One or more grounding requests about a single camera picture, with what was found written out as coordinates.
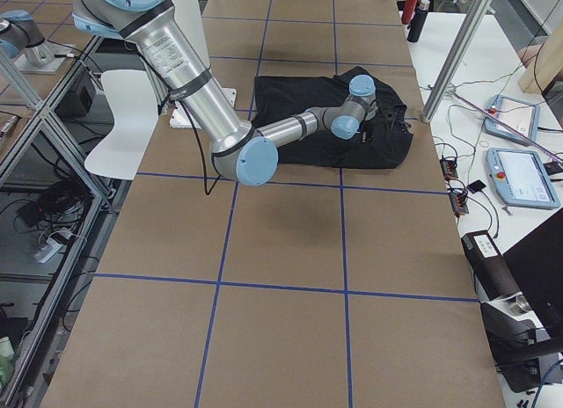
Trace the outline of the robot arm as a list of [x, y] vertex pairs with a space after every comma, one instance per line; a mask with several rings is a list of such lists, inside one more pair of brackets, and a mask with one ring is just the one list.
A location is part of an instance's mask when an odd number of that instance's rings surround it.
[[13, 59], [27, 48], [35, 48], [45, 42], [45, 37], [33, 17], [24, 10], [6, 11], [1, 14], [1, 50]]
[[220, 84], [175, 19], [173, 0], [73, 0], [78, 30], [123, 39], [138, 47], [173, 100], [194, 117], [210, 139], [215, 171], [246, 186], [261, 186], [275, 174], [281, 146], [319, 130], [351, 139], [377, 111], [376, 86], [368, 75], [352, 78], [337, 107], [312, 107], [264, 127], [238, 118]]

